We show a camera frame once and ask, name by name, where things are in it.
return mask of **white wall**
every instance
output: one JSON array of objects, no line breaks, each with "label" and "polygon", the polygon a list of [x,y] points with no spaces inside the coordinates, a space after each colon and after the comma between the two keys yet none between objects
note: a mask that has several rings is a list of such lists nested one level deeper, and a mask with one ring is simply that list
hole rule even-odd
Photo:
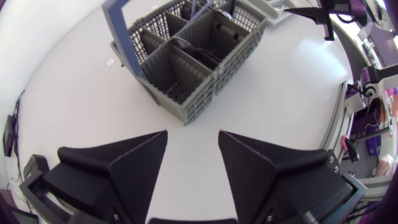
[{"label": "white wall", "polygon": [[[0,12],[1,136],[7,114],[13,112],[19,94],[41,61],[72,27],[103,2],[104,0],[6,1]],[[2,144],[0,145],[0,189],[5,189],[8,183],[6,158]]]}]

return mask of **gray cutlery basket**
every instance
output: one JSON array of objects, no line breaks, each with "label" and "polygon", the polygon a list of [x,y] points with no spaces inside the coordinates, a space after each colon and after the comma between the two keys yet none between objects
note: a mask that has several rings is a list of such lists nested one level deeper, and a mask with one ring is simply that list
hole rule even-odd
[{"label": "gray cutlery basket", "polygon": [[[215,1],[198,19],[184,27],[192,3],[172,1],[128,29],[142,70],[134,74],[154,101],[185,125],[192,123],[211,103],[257,47],[266,18],[237,2],[233,21],[215,9],[231,11],[231,1]],[[195,48],[188,54],[170,39],[180,37]],[[111,43],[116,55],[118,47]]]}]

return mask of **white table surface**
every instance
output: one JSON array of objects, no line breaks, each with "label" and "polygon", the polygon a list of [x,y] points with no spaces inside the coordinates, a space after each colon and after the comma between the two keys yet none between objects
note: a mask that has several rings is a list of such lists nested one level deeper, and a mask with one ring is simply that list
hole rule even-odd
[{"label": "white table surface", "polygon": [[[130,2],[123,9],[127,23],[162,2]],[[169,141],[147,219],[236,217],[218,131],[318,149],[338,86],[352,81],[340,41],[325,42],[324,35],[322,26],[299,16],[268,27],[235,77],[184,127],[120,67],[98,9],[59,42],[26,88],[19,122],[21,166],[32,154],[41,154],[53,168],[62,146],[92,147],[167,129]],[[112,58],[115,63],[108,66]]]}]

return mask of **sticker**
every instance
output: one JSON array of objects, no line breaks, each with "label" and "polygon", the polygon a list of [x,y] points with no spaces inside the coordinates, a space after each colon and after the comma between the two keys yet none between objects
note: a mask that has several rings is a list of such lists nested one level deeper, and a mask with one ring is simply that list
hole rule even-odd
[{"label": "sticker", "polygon": [[108,62],[106,62],[108,64],[108,66],[111,66],[114,63],[113,58],[111,60],[108,60]]}]

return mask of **cable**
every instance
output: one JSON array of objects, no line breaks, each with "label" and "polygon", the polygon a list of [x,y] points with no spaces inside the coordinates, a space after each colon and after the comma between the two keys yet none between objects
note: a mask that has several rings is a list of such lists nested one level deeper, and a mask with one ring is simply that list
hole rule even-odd
[{"label": "cable", "polygon": [[367,125],[365,126],[365,129],[366,129],[366,128],[368,128],[368,126],[370,126],[370,127],[374,128],[374,127],[377,127],[377,126],[379,126],[379,124],[375,124],[375,125],[367,124]]},{"label": "cable", "polygon": [[350,222],[350,221],[352,221],[352,220],[354,220],[354,219],[356,219],[356,218],[358,218],[358,217],[361,217],[361,216],[363,216],[363,215],[369,214],[369,213],[375,211],[377,208],[378,208],[378,205],[376,205],[376,206],[374,206],[374,207],[372,207],[372,208],[366,210],[365,212],[363,212],[363,213],[361,213],[361,214],[359,214],[359,215],[350,216],[350,217],[346,218],[345,223],[348,223],[348,222]]},{"label": "cable", "polygon": [[364,209],[364,208],[368,208],[369,206],[373,205],[374,203],[376,203],[376,202],[369,202],[369,203],[367,203],[366,205],[363,205],[362,207],[359,207],[359,208],[357,208],[357,209],[354,209],[354,210],[351,212],[351,214],[354,214],[354,213],[356,213],[356,212],[359,212],[359,211],[361,211],[361,210]]},{"label": "cable", "polygon": [[347,20],[341,18],[341,16],[340,16],[339,14],[337,14],[336,16],[337,16],[338,20],[340,20],[341,22],[343,22],[343,23],[345,23],[345,24],[350,24],[350,23],[356,22],[356,21],[358,20],[357,17],[354,17],[354,18],[352,18],[352,20],[347,21]]},{"label": "cable", "polygon": [[[15,155],[16,155],[16,157],[17,157],[18,178],[17,178],[17,180],[15,180],[14,178],[11,178],[11,179],[9,179],[9,180],[13,180],[14,182],[18,182],[19,184],[21,184],[21,182],[22,182],[22,174],[21,174],[21,164],[20,164],[20,162],[19,162],[19,151],[18,151],[18,137],[19,137],[19,135],[18,135],[18,130],[19,130],[19,121],[18,121],[18,118],[19,118],[19,106],[20,106],[20,103],[21,103],[21,96],[22,96],[22,94],[24,94],[24,93],[25,93],[25,90],[22,91],[22,93],[19,95],[18,100],[17,100],[16,105],[15,105],[15,108],[14,108],[14,114],[12,115],[12,129],[13,129],[14,134],[15,134],[15,137],[14,137],[14,152],[15,152]],[[27,199],[25,198],[25,200],[23,200],[22,198],[20,198],[20,197],[17,196],[17,194],[15,193],[15,191],[13,191],[13,192],[14,192],[14,194],[16,195],[16,197],[17,197],[19,200],[21,200],[21,201],[23,201],[23,202],[26,203],[26,205],[27,205],[28,208],[29,208],[30,213],[32,213],[32,208],[30,207],[30,204],[29,204],[29,202],[27,201]]]},{"label": "cable", "polygon": [[356,90],[358,93],[362,94],[363,96],[370,98],[371,96],[367,95],[364,91],[361,91],[360,89],[356,88],[355,86],[351,85],[351,84],[347,84],[348,90],[350,89],[354,89]]},{"label": "cable", "polygon": [[6,175],[7,175],[8,180],[12,180],[12,181],[14,181],[14,182],[20,183],[20,182],[19,182],[19,174],[18,174],[18,178],[17,178],[17,179],[14,179],[13,177],[10,178],[10,177],[8,176],[8,170],[6,170]]}]

